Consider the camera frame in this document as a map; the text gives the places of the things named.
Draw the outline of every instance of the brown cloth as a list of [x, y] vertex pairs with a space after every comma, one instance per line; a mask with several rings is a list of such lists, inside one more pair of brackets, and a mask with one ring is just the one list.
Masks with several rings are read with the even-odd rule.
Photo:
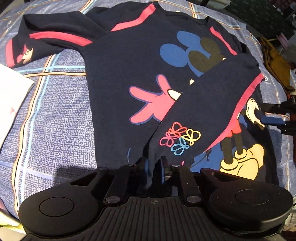
[[294, 92], [290, 86], [290, 65], [277, 49], [264, 37], [259, 37], [262, 46], [263, 62], [266, 69], [280, 82], [286, 93]]

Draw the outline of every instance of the white paper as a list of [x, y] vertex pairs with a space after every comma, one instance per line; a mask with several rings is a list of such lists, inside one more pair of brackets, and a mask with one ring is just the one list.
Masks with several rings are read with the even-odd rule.
[[0, 64], [0, 148], [34, 81]]

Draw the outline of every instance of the cartoon hand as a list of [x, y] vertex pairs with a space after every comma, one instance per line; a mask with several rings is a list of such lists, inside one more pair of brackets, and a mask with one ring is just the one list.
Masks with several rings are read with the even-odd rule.
[[29, 50], [27, 48], [27, 46], [24, 45], [23, 54], [20, 54], [17, 57], [17, 63], [21, 62], [22, 60], [23, 60], [23, 64], [28, 63], [31, 60], [31, 58], [32, 58], [32, 54], [33, 54], [33, 49]]
[[129, 88], [129, 92], [132, 97], [142, 102], [146, 102], [142, 109], [131, 116], [131, 123], [139, 125], [147, 122], [151, 118], [161, 122], [166, 113], [175, 103], [175, 101], [168, 94], [168, 90], [171, 89], [171, 86], [168, 83], [166, 77], [162, 74], [159, 74], [156, 77], [156, 82], [162, 91], [161, 93], [153, 93], [135, 86], [131, 86]]
[[255, 116], [255, 109], [259, 110], [258, 104], [254, 99], [249, 99], [247, 102], [246, 115], [248, 119], [253, 123], [257, 124], [261, 130], [264, 129], [265, 125]]

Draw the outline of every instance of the cartoon glove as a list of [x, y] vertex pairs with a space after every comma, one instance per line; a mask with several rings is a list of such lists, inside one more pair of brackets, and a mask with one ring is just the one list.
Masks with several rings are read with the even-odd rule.
[[246, 115], [253, 124], [257, 124], [263, 130], [265, 125], [255, 116], [255, 109], [259, 110], [258, 104], [254, 99], [250, 98], [247, 102]]
[[139, 125], [147, 122], [151, 118], [161, 122], [175, 103], [175, 100], [168, 94], [168, 90], [171, 89], [171, 86], [166, 77], [159, 74], [156, 77], [156, 82], [161, 89], [161, 93], [153, 93], [135, 86], [129, 88], [132, 97], [146, 103], [142, 109], [131, 116], [131, 123]]

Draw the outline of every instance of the screw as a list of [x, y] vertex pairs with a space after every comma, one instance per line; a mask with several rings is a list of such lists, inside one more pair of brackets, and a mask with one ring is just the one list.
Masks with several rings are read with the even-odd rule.
[[199, 196], [189, 196], [187, 197], [187, 201], [190, 203], [198, 203], [200, 202], [202, 199]]
[[117, 196], [110, 196], [106, 198], [106, 202], [111, 204], [118, 203], [119, 201], [120, 201], [120, 198]]

